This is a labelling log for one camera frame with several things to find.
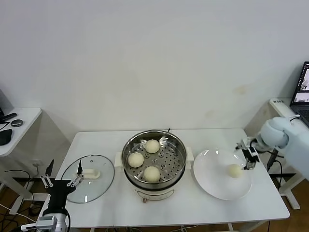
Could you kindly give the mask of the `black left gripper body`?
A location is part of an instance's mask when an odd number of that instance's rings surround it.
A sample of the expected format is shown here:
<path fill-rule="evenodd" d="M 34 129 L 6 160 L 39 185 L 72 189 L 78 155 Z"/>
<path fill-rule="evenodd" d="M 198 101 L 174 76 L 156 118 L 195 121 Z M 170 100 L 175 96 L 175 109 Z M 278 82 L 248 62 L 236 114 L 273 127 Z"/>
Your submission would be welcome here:
<path fill-rule="evenodd" d="M 67 196 L 76 190 L 76 186 L 68 186 L 69 180 L 54 180 L 53 186 L 47 189 L 50 194 L 50 200 L 47 209 L 42 213 L 43 216 L 47 214 L 64 214 L 68 215 L 66 210 Z"/>

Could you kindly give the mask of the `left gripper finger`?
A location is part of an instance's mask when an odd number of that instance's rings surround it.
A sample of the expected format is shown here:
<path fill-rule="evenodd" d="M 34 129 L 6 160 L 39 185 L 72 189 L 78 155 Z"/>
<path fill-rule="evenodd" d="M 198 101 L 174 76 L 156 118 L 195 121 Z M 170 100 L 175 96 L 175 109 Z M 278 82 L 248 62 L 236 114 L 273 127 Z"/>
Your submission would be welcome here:
<path fill-rule="evenodd" d="M 77 174 L 75 175 L 74 179 L 71 180 L 71 181 L 67 184 L 67 187 L 76 187 L 76 186 L 79 185 L 83 180 L 84 180 L 84 175 L 83 175 L 82 161 L 79 160 L 79 165 L 78 165 Z"/>
<path fill-rule="evenodd" d="M 42 183 L 44 185 L 45 188 L 51 188 L 53 187 L 53 183 L 51 180 L 51 173 L 52 173 L 52 169 L 53 169 L 53 165 L 54 165 L 54 160 L 52 160 L 49 164 L 49 166 L 46 168 L 45 170 L 45 174 L 41 175 L 40 178 L 42 180 Z"/>

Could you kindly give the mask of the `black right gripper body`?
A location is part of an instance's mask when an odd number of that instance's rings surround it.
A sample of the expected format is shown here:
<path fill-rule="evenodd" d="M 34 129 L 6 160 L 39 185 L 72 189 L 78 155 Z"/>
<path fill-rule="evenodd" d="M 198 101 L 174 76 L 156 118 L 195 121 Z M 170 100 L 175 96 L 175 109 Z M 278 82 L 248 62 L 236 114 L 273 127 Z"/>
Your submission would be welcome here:
<path fill-rule="evenodd" d="M 248 147 L 247 149 L 242 149 L 243 155 L 245 157 L 246 163 L 248 162 L 260 162 L 258 153 L 254 147 Z"/>

